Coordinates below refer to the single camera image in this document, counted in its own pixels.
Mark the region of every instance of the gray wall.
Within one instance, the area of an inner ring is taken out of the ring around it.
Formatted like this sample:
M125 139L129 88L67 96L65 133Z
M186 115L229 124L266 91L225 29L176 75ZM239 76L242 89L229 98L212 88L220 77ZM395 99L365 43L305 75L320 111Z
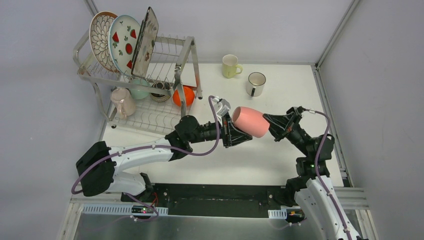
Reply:
M159 34L194 36L200 61L315 63L351 0L95 0L139 22L151 6Z
M82 0L0 5L0 239L52 240L75 162L100 130L93 88L72 60L92 17Z
M424 1L363 1L322 66L380 239L424 235Z

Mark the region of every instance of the metal dish rack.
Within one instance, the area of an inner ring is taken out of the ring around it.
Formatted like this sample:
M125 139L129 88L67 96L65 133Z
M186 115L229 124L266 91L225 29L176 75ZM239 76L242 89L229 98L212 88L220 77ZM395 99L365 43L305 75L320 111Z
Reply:
M194 90L195 98L202 99L202 88L199 76L199 62L196 50L195 38L192 36L178 38L171 36L158 36L151 55L150 65L146 77L144 78L150 86L132 83L133 78L125 76L120 72L112 72L105 69L95 58L92 52L81 63L79 53L81 48L89 39L89 31L82 36L73 49L73 60L79 67L78 76L91 83L97 100L100 113L112 126L120 125L135 129L141 129L150 132L167 134L174 130L174 126L180 121L181 117L190 112L190 106L187 107L184 94L179 94L182 102L181 107L175 105L172 99L165 102L153 101L150 96L135 100L137 109L135 113L127 119L120 119L117 115L117 109L108 115L103 106L102 96L98 84L106 84L115 88L137 89L154 94L172 96L175 90L183 93L183 84L181 74L184 66L191 59L194 68L194 77L196 86L191 86ZM156 83L168 83L171 89L159 89L151 87Z

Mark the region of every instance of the decorative plate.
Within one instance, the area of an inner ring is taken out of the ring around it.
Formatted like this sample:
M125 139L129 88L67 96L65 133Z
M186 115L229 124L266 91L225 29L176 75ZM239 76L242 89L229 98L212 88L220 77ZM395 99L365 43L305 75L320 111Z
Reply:
M107 70L118 72L109 52L108 34L112 22L117 17L116 14L109 11L97 13L90 24L89 36L91 50L97 61Z
M128 15L121 15L112 22L109 30L109 51L116 68L131 76L133 54L140 24Z
M146 77L158 30L159 23L155 12L153 12L151 7L148 7L144 24L141 25L137 45L135 46L135 54L132 58L134 66L131 73L133 75L141 78Z

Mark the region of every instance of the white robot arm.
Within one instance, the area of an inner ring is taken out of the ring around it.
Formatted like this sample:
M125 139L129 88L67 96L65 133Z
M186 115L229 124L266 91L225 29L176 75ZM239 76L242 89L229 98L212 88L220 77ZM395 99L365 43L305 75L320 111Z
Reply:
M214 111L215 123L200 125L194 116L187 115L181 118L175 131L153 142L126 147L108 147L104 141L95 143L76 163L80 177L72 187L72 193L83 192L90 197L103 192L123 192L143 201L146 185L150 184L147 175L130 174L124 170L181 159L187 154L202 156L201 153L192 153L190 144L194 143L215 140L216 147L218 140L222 139L223 145L228 148L252 140L251 135L234 126L228 114L230 104L227 101L210 96L209 103ZM326 167L325 161L331 159L334 138L331 135L327 137L327 132L310 137L299 125L304 111L307 109L292 107L286 115L263 115L270 123L269 131L276 142L287 138L305 155L296 160L299 177L287 180L284 196L279 202L286 206L299 205L311 220L317 236L323 240L361 240L341 210ZM82 190L75 191L80 181Z

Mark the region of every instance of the white tabletop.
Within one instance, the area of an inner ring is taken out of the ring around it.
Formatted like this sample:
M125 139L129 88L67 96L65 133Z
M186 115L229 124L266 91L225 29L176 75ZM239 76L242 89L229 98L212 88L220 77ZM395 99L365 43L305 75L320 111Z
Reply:
M231 104L230 115L238 106L256 109L262 113L284 115L290 107L322 111L314 75L309 65L244 64L243 73L227 79L221 75L221 65L200 64L200 79L203 99L196 99L190 115L200 124L214 122L209 107L208 96L226 99ZM246 93L246 83L250 73L261 72L266 76L263 93L250 97ZM181 76L184 84L194 83L191 64L186 64ZM324 117L304 113L300 126L312 136L322 135L326 128ZM163 135L126 127L112 129L108 125L103 140L108 146L127 146L147 143ZM208 151L213 141L192 144L195 153ZM268 132L262 138L224 148L220 142L214 152L207 156L186 156L171 162L155 162L130 169L131 173L146 173L152 183L171 184L219 184L219 185L263 185L283 186L286 180L297 177L296 158L303 154L287 139L274 142ZM339 165L333 152L327 160L327 167L333 185L342 187Z

